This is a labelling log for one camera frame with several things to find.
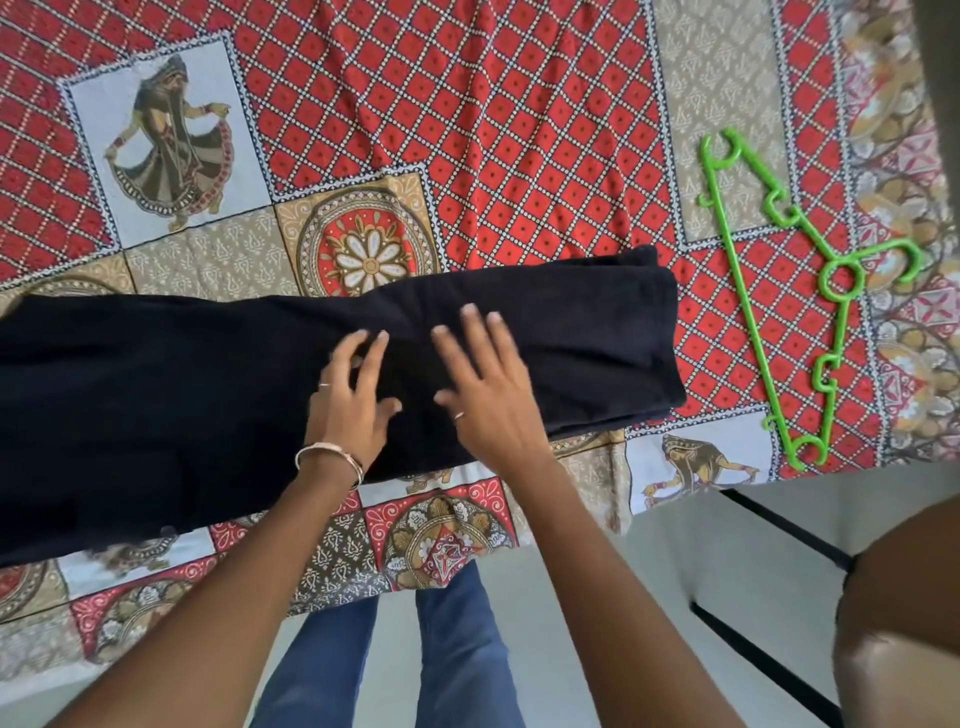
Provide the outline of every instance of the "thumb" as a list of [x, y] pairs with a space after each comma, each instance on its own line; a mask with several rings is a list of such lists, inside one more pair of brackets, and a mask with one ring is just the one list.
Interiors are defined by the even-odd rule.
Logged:
[[403, 405], [396, 397], [388, 397], [385, 400], [380, 400], [376, 404], [376, 418], [373, 420], [373, 429], [376, 431], [385, 430], [391, 418], [402, 410]]
[[452, 389], [442, 389], [433, 396], [433, 401], [443, 407], [451, 418], [464, 411], [460, 405], [460, 396]]

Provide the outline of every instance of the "white tile floor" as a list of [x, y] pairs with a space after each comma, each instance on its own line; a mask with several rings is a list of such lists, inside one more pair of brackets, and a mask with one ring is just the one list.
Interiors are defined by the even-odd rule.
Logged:
[[[929, 503], [960, 494], [960, 465], [918, 465], [756, 487], [749, 494], [855, 553]], [[842, 573], [830, 562], [717, 494], [635, 519], [616, 540], [749, 726], [821, 724], [734, 655], [686, 608], [692, 595], [815, 688], [835, 699], [829, 666]], [[529, 728], [597, 725], [587, 684], [540, 555], [526, 548], [481, 561], [497, 622], [512, 651]], [[357, 726], [412, 726], [420, 686], [413, 598], [381, 600]], [[299, 628], [284, 623], [270, 667]], [[5, 728], [43, 725], [82, 686], [0, 708]]]

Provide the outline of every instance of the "blue jeans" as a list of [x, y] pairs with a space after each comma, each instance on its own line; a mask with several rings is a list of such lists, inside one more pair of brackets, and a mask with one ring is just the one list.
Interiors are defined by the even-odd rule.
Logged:
[[[378, 597], [306, 618], [267, 682], [251, 728], [349, 728]], [[522, 728], [507, 647], [476, 562], [417, 592], [423, 665], [417, 728]]]

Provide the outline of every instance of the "hand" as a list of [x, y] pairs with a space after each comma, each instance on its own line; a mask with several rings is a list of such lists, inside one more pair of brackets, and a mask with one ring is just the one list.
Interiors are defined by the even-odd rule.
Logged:
[[461, 313], [480, 374], [449, 329], [434, 328], [434, 345], [457, 388], [442, 389], [434, 401], [454, 418], [457, 437], [470, 454], [516, 485], [519, 475], [554, 461], [530, 375], [499, 313], [492, 311], [486, 326], [472, 303]]
[[[305, 445], [333, 443], [350, 453], [363, 466], [370, 468], [376, 456], [387, 443], [387, 423], [402, 408], [400, 400], [376, 400], [376, 382], [380, 378], [380, 364], [390, 337], [386, 331], [373, 340], [367, 356], [360, 365], [356, 390], [350, 389], [350, 361], [357, 348], [367, 340], [366, 331], [355, 331], [346, 336], [330, 357], [330, 363], [320, 375], [320, 387], [310, 397], [310, 414], [306, 423]], [[301, 457], [306, 463], [324, 455], [323, 450], [310, 450]], [[326, 453], [324, 463], [342, 461], [345, 472], [353, 473], [349, 463], [336, 453]]]

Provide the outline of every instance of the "person's right arm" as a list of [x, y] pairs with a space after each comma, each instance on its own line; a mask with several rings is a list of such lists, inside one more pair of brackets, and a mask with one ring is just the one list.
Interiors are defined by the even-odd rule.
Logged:
[[540, 546], [605, 728], [742, 728], [704, 667], [587, 511], [547, 442], [530, 377], [496, 313], [472, 305], [464, 332], [434, 343], [456, 391], [436, 400], [470, 453], [511, 487]]

